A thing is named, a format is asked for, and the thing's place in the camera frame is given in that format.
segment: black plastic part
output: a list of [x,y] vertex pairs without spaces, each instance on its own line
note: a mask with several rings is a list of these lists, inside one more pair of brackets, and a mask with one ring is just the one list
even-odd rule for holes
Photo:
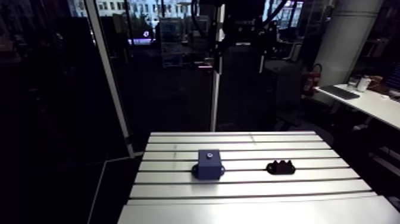
[[279,163],[274,160],[274,162],[269,163],[265,169],[272,175],[291,175],[296,171],[295,166],[293,166],[290,160],[287,162],[281,160]]
[[[194,176],[196,179],[198,179],[198,167],[199,167],[198,164],[192,166],[192,176]],[[222,168],[221,168],[221,176],[224,175],[224,173],[225,173],[225,167],[222,166]]]

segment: white door frame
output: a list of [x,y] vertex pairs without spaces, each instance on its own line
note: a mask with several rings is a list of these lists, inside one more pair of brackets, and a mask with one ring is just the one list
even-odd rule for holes
[[[124,113],[122,111],[120,98],[118,96],[117,86],[115,85],[113,70],[111,68],[110,60],[107,54],[107,48],[105,46],[104,36],[99,22],[99,14],[96,7],[97,6],[96,0],[85,0],[85,5],[87,10],[87,16],[89,18],[90,24],[92,25],[93,34],[95,35],[96,44],[99,49],[105,76],[108,82],[108,87],[110,88],[112,100],[114,101],[114,106],[115,106],[115,111],[117,112],[118,121],[120,123],[124,139],[127,140],[129,138],[129,132],[126,125]],[[132,144],[127,142],[126,147],[129,153],[129,157],[134,158],[135,154],[133,152]]]

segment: keyboard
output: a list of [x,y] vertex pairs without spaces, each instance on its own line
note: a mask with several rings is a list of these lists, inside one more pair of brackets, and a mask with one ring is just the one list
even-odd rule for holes
[[353,94],[352,92],[335,86],[322,86],[320,89],[343,99],[356,99],[360,97],[357,94]]

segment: blue box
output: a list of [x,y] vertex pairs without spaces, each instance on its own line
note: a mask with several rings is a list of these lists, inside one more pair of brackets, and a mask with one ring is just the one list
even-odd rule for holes
[[223,171],[220,150],[199,150],[197,179],[219,180]]

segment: white mug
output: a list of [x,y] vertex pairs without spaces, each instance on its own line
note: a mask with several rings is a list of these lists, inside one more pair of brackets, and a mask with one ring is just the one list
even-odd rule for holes
[[370,83],[371,83],[371,79],[368,76],[364,76],[358,82],[356,90],[358,92],[365,92],[365,90],[367,90],[368,85],[370,85]]

